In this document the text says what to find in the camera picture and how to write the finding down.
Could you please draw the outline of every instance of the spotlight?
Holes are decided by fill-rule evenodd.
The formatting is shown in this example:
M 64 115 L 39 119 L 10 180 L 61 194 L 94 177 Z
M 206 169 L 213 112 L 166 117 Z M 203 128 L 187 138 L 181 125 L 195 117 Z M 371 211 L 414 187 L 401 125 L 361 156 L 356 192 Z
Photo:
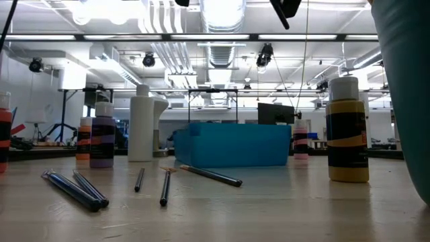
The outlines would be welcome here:
M 328 81 L 324 81 L 320 85 L 316 86 L 317 90 L 327 90 L 328 88 L 329 88 L 329 82 Z
M 176 4 L 182 7 L 188 7 L 189 6 L 189 0 L 175 0 Z
M 245 89 L 245 90 L 251 90 L 252 88 L 251 88 L 250 84 L 245 84 L 245 85 L 243 85 L 243 89 Z
M 271 56 L 273 55 L 273 48 L 271 47 L 271 44 L 264 44 L 263 49 L 261 49 L 260 54 L 257 58 L 257 66 L 258 67 L 265 67 L 269 64 L 271 61 Z
M 145 67 L 153 67 L 155 65 L 154 53 L 147 52 L 143 58 L 142 64 Z
M 33 61 L 30 63 L 28 68 L 33 73 L 41 73 L 44 69 L 42 58 L 38 58 L 38 57 L 33 58 Z

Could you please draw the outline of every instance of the hanging wire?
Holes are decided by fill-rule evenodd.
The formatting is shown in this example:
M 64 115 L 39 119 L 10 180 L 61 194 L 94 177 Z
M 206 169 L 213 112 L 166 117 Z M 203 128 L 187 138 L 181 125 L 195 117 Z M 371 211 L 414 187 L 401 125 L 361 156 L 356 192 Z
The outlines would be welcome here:
M 307 51 L 307 48 L 308 48 L 308 31 L 309 31 L 309 1 L 308 1 L 308 7 L 307 7 L 307 10 L 306 10 L 306 38 L 304 40 L 302 84 L 300 85 L 300 91 L 298 92 L 298 99 L 297 99 L 296 110 L 298 109 L 298 103 L 300 101 L 300 95 L 302 94 L 302 88 L 303 88 L 303 82 L 304 82 L 304 68 L 305 68 L 305 65 L 306 65 L 306 51 Z
M 293 101 L 291 100 L 290 94 L 288 93 L 287 86 L 285 85 L 284 78 L 282 77 L 282 74 L 281 74 L 280 68 L 279 68 L 279 67 L 278 67 L 278 65 L 277 65 L 276 57 L 275 57 L 275 55 L 274 55 L 274 54 L 273 54 L 273 59 L 274 59 L 275 64 L 276 64 L 277 72 L 278 72 L 278 73 L 279 73 L 279 75 L 280 75 L 279 77 L 281 78 L 282 84 L 284 85 L 284 89 L 285 89 L 285 91 L 287 92 L 287 96 L 288 96 L 288 99 L 290 100 L 291 106 L 292 106 L 292 107 L 294 107 Z

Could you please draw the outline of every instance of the paint bottle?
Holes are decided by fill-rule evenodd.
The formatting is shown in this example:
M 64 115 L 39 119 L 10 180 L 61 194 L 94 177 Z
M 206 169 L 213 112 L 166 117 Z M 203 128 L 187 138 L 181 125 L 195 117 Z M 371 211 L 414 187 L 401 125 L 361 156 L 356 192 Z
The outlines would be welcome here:
M 0 173 L 7 170 L 11 144 L 12 113 L 9 111 L 11 94 L 0 91 Z
M 82 117 L 78 128 L 78 142 L 76 146 L 76 160 L 89 161 L 89 149 L 91 147 L 91 125 L 93 118 Z
M 154 99 L 148 92 L 148 85 L 138 85 L 130 98 L 129 162 L 153 160 Z
M 326 107 L 329 176 L 337 182 L 369 181 L 366 114 L 359 101 L 358 79 L 329 82 Z
M 91 150 L 89 166 L 106 168 L 114 166 L 115 154 L 115 120 L 114 105 L 109 102 L 95 104 L 95 118 L 91 129 Z
M 296 120 L 294 125 L 294 158 L 308 159 L 308 129 L 306 120 Z

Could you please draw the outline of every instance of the bottle label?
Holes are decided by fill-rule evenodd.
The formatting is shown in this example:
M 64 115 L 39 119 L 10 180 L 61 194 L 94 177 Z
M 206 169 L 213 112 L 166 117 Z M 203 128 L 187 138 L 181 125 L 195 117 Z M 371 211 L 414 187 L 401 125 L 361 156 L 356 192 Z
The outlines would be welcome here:
M 329 166 L 369 167 L 363 103 L 330 104 L 326 112 Z
M 78 132 L 78 142 L 76 153 L 88 154 L 91 148 L 91 133 L 90 132 Z
M 0 121 L 0 163 L 6 163 L 11 144 L 11 122 Z
M 115 126 L 93 124 L 90 159 L 113 159 L 115 153 Z
M 308 134 L 294 133 L 294 153 L 307 154 L 308 153 Z

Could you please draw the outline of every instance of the teal container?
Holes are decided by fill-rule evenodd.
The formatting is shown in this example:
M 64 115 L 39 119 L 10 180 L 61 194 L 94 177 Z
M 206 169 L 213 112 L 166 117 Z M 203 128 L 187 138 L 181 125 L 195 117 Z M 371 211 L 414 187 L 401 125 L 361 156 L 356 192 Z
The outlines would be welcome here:
M 173 140 L 176 160 L 194 167 L 286 165 L 291 126 L 193 123 Z
M 372 15 L 404 157 L 415 188 L 430 205 L 430 1 L 375 0 Z

